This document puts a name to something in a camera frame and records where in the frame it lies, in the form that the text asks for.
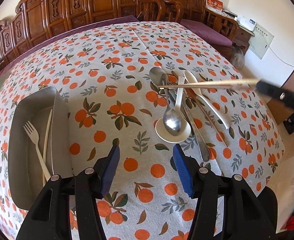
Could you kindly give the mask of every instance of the cable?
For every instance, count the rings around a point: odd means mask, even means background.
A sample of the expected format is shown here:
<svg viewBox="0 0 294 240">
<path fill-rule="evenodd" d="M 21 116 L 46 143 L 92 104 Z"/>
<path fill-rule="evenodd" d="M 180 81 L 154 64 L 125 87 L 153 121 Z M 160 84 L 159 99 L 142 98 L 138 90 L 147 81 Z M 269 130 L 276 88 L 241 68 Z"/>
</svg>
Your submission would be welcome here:
<svg viewBox="0 0 294 240">
<path fill-rule="evenodd" d="M 290 65 L 290 64 L 288 64 L 288 63 L 286 63 L 285 61 L 283 61 L 280 57 L 278 57 L 277 55 L 276 55 L 276 53 L 271 49 L 271 47 L 269 46 L 269 49 L 273 52 L 273 54 L 275 54 L 275 56 L 282 62 L 282 63 L 284 63 L 284 64 L 286 64 L 286 65 L 288 65 L 288 66 L 291 66 L 291 67 L 293 67 L 294 68 L 294 66 L 293 65 Z"/>
</svg>

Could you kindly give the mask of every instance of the tablecloth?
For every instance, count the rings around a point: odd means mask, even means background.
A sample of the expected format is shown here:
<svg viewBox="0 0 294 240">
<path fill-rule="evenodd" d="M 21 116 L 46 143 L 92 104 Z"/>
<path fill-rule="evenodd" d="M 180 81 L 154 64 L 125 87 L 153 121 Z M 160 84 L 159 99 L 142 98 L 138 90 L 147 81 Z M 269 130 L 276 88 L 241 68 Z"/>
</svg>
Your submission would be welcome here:
<svg viewBox="0 0 294 240">
<path fill-rule="evenodd" d="M 24 97 L 55 86 L 70 112 L 70 154 L 77 175 L 108 154 L 119 142 L 120 161 L 109 194 L 97 200 L 109 240 L 186 239 L 196 200 L 184 193 L 170 143 L 156 134 L 155 122 L 166 108 L 164 95 L 150 82 L 159 66 L 176 82 L 174 70 L 192 71 L 199 81 L 241 79 L 239 72 L 214 48 L 177 23 L 141 22 L 110 25 L 76 33 L 32 53 L 17 63 L 0 91 L 0 228 L 16 237 L 26 211 L 13 203 L 8 186 L 7 151 L 15 107 Z M 284 154 L 277 127 L 258 95 L 250 90 L 204 90 L 213 106 L 226 115 L 222 132 L 226 148 L 193 98 L 192 116 L 209 147 L 203 163 L 195 138 L 182 148 L 218 175 L 239 173 L 256 195 L 265 187 Z M 219 198 L 217 231 L 223 209 Z M 77 212 L 70 211 L 74 239 Z"/>
</svg>

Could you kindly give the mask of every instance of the chopstick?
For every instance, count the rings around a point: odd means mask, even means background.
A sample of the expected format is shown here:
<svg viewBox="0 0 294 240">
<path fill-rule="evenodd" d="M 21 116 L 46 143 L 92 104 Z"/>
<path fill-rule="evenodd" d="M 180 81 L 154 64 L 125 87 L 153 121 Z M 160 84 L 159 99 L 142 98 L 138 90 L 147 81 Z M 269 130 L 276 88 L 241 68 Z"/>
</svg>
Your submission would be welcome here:
<svg viewBox="0 0 294 240">
<path fill-rule="evenodd" d="M 234 80 L 220 80 L 220 81 L 204 81 L 198 83 L 189 83 L 183 85 L 167 85 L 157 86 L 157 88 L 217 88 L 220 86 L 255 86 L 259 82 L 259 79 L 246 78 L 246 79 L 234 79 Z"/>
<path fill-rule="evenodd" d="M 44 160 L 45 165 L 46 165 L 46 155 L 47 155 L 48 133 L 49 133 L 49 127 L 50 127 L 52 114 L 53 114 L 53 110 L 51 109 L 50 113 L 49 113 L 48 121 L 47 121 L 47 127 L 46 127 L 46 133 L 45 133 L 45 141 L 44 141 L 43 160 Z M 43 186 L 45 186 L 46 182 L 47 181 L 46 181 L 45 175 L 43 173 Z"/>
<path fill-rule="evenodd" d="M 171 73 L 175 76 L 175 78 L 178 79 L 178 76 L 177 74 L 174 72 L 174 71 L 171 71 Z M 195 94 L 194 91 L 191 89 L 191 88 L 186 88 L 186 90 L 191 93 L 191 94 Z M 203 114 L 205 115 L 205 117 L 207 117 L 209 123 L 212 125 L 212 127 L 214 128 L 214 130 L 216 131 L 216 133 L 218 134 L 218 136 L 220 137 L 220 139 L 222 140 L 222 142 L 224 143 L 224 145 L 226 147 L 227 144 L 225 142 L 225 140 L 222 138 L 222 136 L 220 135 L 220 131 L 218 130 L 217 126 L 214 124 L 214 122 L 211 120 L 211 118 L 209 117 L 209 115 L 207 114 L 206 110 L 203 108 L 203 106 L 199 103 L 199 101 L 195 98 L 195 102 L 196 102 L 196 105 L 200 108 L 200 110 L 203 112 Z"/>
</svg>

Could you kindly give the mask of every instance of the floor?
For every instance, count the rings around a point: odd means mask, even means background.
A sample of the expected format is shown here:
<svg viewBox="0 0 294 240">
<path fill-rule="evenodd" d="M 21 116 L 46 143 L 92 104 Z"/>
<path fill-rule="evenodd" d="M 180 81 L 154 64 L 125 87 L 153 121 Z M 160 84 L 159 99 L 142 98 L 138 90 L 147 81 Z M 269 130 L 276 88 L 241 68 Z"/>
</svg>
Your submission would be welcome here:
<svg viewBox="0 0 294 240">
<path fill-rule="evenodd" d="M 253 74 L 245 67 L 241 73 L 246 78 L 254 78 Z M 7 76 L 8 73 L 0 77 L 0 89 Z M 269 101 L 267 97 L 262 96 L 261 98 L 265 103 Z M 286 223 L 294 209 L 294 133 L 289 135 L 283 124 L 278 126 L 278 130 L 286 150 L 283 161 L 267 184 L 275 192 L 278 200 L 277 232 Z"/>
</svg>

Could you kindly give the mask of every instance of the screw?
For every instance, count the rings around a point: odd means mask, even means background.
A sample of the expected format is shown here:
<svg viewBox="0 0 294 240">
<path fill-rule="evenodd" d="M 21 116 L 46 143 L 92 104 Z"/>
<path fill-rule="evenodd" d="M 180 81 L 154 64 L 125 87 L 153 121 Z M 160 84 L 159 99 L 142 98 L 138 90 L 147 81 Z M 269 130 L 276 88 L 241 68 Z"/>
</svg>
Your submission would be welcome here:
<svg viewBox="0 0 294 240">
<path fill-rule="evenodd" d="M 56 181 L 56 180 L 58 180 L 59 179 L 59 175 L 57 175 L 57 174 L 54 174 L 53 176 L 51 176 L 51 178 L 50 178 L 52 181 Z"/>
<path fill-rule="evenodd" d="M 85 169 L 85 173 L 86 174 L 92 174 L 94 172 L 94 169 L 93 168 L 87 168 Z"/>
<path fill-rule="evenodd" d="M 208 172 L 208 169 L 206 167 L 200 167 L 199 172 L 203 173 L 203 174 L 206 174 Z"/>
<path fill-rule="evenodd" d="M 236 174 L 236 175 L 234 176 L 234 178 L 235 178 L 235 180 L 237 180 L 237 181 L 241 181 L 241 180 L 243 179 L 243 177 L 242 177 L 241 175 L 239 175 L 239 174 Z"/>
</svg>

